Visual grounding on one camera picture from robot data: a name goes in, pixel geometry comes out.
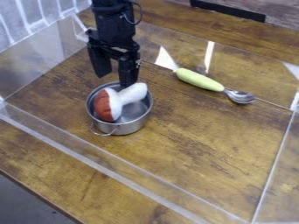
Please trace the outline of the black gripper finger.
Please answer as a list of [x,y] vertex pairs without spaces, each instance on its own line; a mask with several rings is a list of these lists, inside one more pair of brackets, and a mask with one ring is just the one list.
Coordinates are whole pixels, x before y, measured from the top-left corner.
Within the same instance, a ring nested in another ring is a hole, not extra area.
[[88,46],[89,61],[93,66],[95,74],[99,78],[112,72],[111,59],[107,52],[95,46]]
[[128,88],[137,81],[139,63],[128,56],[123,56],[117,61],[119,82],[121,88]]

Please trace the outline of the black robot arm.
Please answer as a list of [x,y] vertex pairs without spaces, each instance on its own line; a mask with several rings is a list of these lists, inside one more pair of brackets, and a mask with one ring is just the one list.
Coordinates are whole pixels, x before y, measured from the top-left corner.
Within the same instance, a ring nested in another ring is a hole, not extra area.
[[117,61],[120,87],[127,88],[137,81],[140,67],[140,45],[136,35],[132,0],[92,0],[96,30],[88,29],[88,56],[96,76],[112,72],[111,60]]

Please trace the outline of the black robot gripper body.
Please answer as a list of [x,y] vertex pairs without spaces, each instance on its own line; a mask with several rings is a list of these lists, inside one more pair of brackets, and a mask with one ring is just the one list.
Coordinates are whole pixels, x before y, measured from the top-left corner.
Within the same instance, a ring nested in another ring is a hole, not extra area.
[[132,10],[93,10],[96,28],[87,30],[88,54],[92,60],[140,59]]

